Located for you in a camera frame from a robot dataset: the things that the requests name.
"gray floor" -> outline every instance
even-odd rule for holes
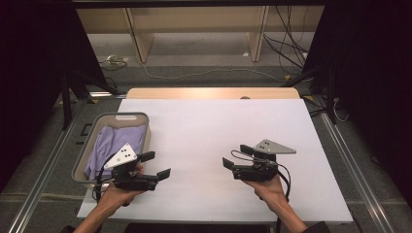
[[[283,34],[270,36],[283,38]],[[300,36],[301,45],[309,48],[313,34],[295,34],[295,38]],[[147,71],[138,62],[127,35],[89,35],[89,38],[99,60],[113,54],[127,59],[126,67],[118,71],[105,71],[105,75],[124,90],[135,86],[279,86],[286,75],[279,66],[279,56],[268,45],[263,45],[259,62],[252,62],[251,57],[247,55],[249,50],[246,36],[241,33],[156,35],[151,54],[145,64]],[[286,66],[285,69],[289,72],[297,71],[285,59],[281,59],[281,64]],[[308,84],[301,83],[296,88],[301,94],[306,94]],[[78,225],[81,222],[76,218],[76,211],[81,206],[86,188],[73,182],[71,171],[82,149],[82,142],[86,139],[86,136],[81,135],[82,130],[86,123],[92,123],[99,114],[115,112],[119,104],[120,99],[99,99],[95,104],[86,104],[80,112],[73,133],[51,171],[51,177],[24,232],[58,232],[64,225]],[[316,107],[308,105],[308,111],[315,109]],[[32,153],[21,162],[8,186],[1,193],[0,232],[7,232],[48,162],[53,147],[63,132],[62,116],[62,106],[59,100],[56,100],[53,114],[48,119],[49,123],[44,127]],[[361,229],[362,232],[378,232],[378,227],[330,137],[324,117],[314,116],[313,123],[348,207],[360,225],[357,226],[355,222],[332,225],[331,231],[361,232]],[[370,160],[373,154],[357,127],[349,119],[345,122],[338,121],[337,128],[388,215],[395,232],[412,232],[411,209],[385,171]],[[122,232],[126,224],[127,222],[107,222],[103,232]]]

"floor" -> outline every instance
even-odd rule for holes
[[[271,38],[283,39],[283,34],[268,35]],[[299,43],[309,49],[313,33],[294,33],[293,36],[296,40],[301,38]],[[243,82],[239,86],[249,83],[271,86],[270,81],[274,80],[279,85],[287,75],[298,72],[290,62],[280,59],[267,44],[262,47],[259,62],[252,62],[246,36],[242,33],[158,34],[144,64],[146,69],[142,69],[143,65],[136,58],[128,35],[89,35],[89,39],[99,61],[104,61],[109,55],[126,59],[125,68],[105,71],[105,75],[110,77],[113,83],[125,89],[139,84],[156,86],[160,81],[163,85],[170,86],[187,81],[202,82],[205,76],[212,79],[210,77],[233,74]],[[296,61],[292,50],[286,49],[283,52]],[[119,68],[107,62],[101,65],[108,69]],[[279,69],[280,65],[284,66],[283,71]],[[281,72],[273,72],[271,67],[277,67]],[[301,94],[307,94],[308,84],[309,82],[302,83],[296,88]],[[120,101],[119,98],[100,98],[97,103],[73,103],[76,124],[67,133],[61,130],[63,110],[60,101],[56,100],[53,113],[48,119],[49,124],[44,127],[32,154],[21,162],[1,193],[0,219],[3,223],[0,224],[0,232],[11,229],[14,219],[17,218],[24,219],[20,227],[13,228],[20,229],[19,232],[58,232],[64,225],[80,224],[76,212],[82,204],[86,188],[73,182],[71,172],[86,139],[86,136],[83,136],[84,127],[101,113],[115,112]],[[316,101],[322,104],[323,99],[318,96]],[[317,108],[308,104],[309,112]],[[338,113],[342,118],[346,116],[344,111]],[[385,171],[371,160],[373,153],[350,119],[338,120],[334,127],[327,126],[325,115],[314,116],[313,122],[333,174],[356,220],[347,225],[332,225],[331,231],[412,232],[411,209]],[[335,142],[339,139],[333,137],[333,132],[341,134],[346,143],[345,148],[336,145]],[[353,175],[349,171],[353,162],[360,168],[359,174]],[[370,189],[366,192],[372,196],[364,196],[360,189],[359,185],[365,183]],[[38,199],[30,199],[36,196],[36,191],[39,192]],[[33,205],[31,212],[24,211],[28,204]],[[380,222],[380,216],[371,211],[379,208],[387,218],[383,223]],[[122,232],[126,225],[127,222],[108,222],[104,225],[103,232]]]

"black panel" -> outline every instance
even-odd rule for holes
[[[332,56],[336,97],[412,207],[412,4],[379,0],[360,6],[356,24]],[[319,90],[327,81],[317,77],[315,84]]]
[[[39,8],[14,0],[1,4],[0,16],[2,190],[38,140],[63,73],[81,70],[106,81],[75,9]],[[72,89],[87,95],[84,83]]]

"gray basket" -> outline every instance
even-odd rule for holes
[[[107,113],[97,117],[94,121],[90,133],[86,138],[86,142],[80,152],[79,158],[72,171],[72,179],[85,185],[87,188],[93,188],[95,181],[89,181],[85,175],[85,168],[88,162],[88,158],[94,148],[97,135],[104,126],[110,126],[113,128],[133,127],[140,125],[147,125],[143,147],[141,151],[135,151],[136,153],[147,152],[149,149],[149,142],[151,136],[151,130],[149,126],[149,118],[144,113]]]

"sleeve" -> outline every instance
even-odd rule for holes
[[[324,221],[320,221],[307,228],[303,233],[330,233],[330,230]]]
[[[76,230],[76,228],[74,228],[73,226],[65,226],[60,233],[73,233]]]

